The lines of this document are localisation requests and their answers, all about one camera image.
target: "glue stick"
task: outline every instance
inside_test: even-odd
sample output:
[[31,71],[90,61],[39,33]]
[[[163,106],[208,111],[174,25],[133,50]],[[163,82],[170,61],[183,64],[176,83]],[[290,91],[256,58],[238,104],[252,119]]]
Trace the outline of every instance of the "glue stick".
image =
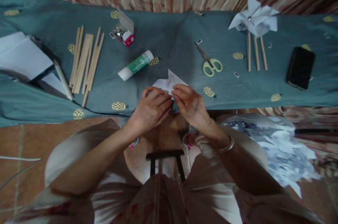
[[124,80],[128,80],[132,75],[136,74],[141,68],[154,59],[153,54],[147,50],[140,57],[126,66],[117,74]]

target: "pinwheel stick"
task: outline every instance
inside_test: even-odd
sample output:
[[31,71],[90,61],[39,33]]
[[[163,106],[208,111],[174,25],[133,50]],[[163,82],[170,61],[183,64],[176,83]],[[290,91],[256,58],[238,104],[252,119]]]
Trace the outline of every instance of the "pinwheel stick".
[[256,54],[257,71],[259,71],[260,67],[259,67],[259,57],[258,57],[258,47],[257,47],[257,37],[256,36],[255,36],[255,54]]
[[264,68],[265,68],[265,70],[268,70],[268,63],[267,63],[267,57],[265,55],[263,36],[261,36],[261,47],[262,47],[262,53],[263,53]]
[[251,72],[251,35],[248,30],[248,71]]

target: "paper pinwheel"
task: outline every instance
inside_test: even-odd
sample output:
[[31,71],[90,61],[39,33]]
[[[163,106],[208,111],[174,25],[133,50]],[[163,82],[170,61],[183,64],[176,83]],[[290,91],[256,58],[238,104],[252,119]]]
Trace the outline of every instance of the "paper pinwheel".
[[265,70],[268,70],[262,36],[270,30],[277,31],[277,17],[273,17],[273,15],[276,15],[278,13],[279,11],[272,9],[269,6],[261,7],[261,3],[256,0],[248,0],[248,9],[242,12],[239,12],[233,18],[229,26],[229,29],[236,27],[236,29],[239,31],[248,30],[248,43],[249,43],[249,51],[248,51],[249,69],[248,70],[249,71],[251,71],[250,33],[254,34],[255,36],[257,70],[259,70],[257,37],[261,37],[264,67],[265,67]]

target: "cable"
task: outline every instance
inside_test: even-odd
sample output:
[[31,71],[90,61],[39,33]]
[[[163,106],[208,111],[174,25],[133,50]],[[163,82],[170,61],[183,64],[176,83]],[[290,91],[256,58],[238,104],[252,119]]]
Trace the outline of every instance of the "cable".
[[19,161],[40,161],[42,158],[21,158],[21,157],[11,157],[11,156],[2,156],[0,155],[0,159],[8,159],[8,160],[19,160]]
[[22,172],[25,172],[27,169],[30,169],[30,168],[33,167],[35,164],[37,164],[39,161],[41,161],[42,158],[37,159],[37,160],[38,160],[38,161],[34,162],[33,164],[31,164],[31,165],[28,166],[27,168],[25,168],[25,169],[19,171],[19,172],[16,173],[15,175],[11,176],[6,182],[4,182],[4,183],[0,186],[0,190],[1,190],[2,188],[4,188],[4,186],[5,186],[6,184],[8,184],[8,183],[9,183],[13,178],[15,178],[17,175],[21,174]]

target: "person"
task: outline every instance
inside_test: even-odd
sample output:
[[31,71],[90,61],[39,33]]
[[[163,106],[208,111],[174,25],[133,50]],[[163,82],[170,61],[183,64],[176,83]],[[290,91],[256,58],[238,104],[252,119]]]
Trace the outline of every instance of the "person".
[[[193,88],[171,94],[148,87],[122,128],[107,120],[60,143],[46,189],[9,223],[322,223],[271,177],[257,143],[209,117]],[[161,124],[172,97],[192,126],[183,143],[201,153],[185,182],[156,174],[142,185],[123,151]]]

